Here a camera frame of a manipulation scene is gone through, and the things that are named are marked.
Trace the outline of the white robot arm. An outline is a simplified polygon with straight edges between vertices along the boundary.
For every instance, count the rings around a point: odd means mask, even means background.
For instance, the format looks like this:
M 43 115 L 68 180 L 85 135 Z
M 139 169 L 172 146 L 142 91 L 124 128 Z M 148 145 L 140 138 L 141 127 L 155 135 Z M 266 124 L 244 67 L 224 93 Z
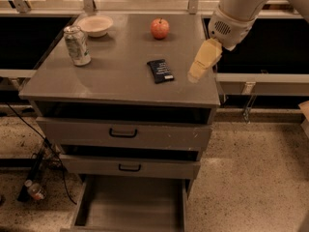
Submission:
M 222 49 L 233 50 L 251 30 L 268 0 L 220 0 L 208 25 L 205 40 L 187 73 L 190 82 L 198 82 L 221 58 Z M 309 21 L 309 0 L 287 0 Z

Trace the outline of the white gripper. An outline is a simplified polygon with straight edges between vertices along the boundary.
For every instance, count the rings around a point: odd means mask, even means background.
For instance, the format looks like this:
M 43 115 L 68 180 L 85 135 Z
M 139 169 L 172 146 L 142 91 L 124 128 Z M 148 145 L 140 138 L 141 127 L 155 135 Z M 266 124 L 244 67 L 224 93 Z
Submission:
M 219 8 L 213 11 L 208 24 L 209 36 L 200 46 L 194 61 L 187 73 L 190 82 L 198 82 L 209 68 L 212 68 L 221 58 L 222 46 L 233 50 L 251 30 L 256 17 L 250 20 L 240 20 L 224 14 Z

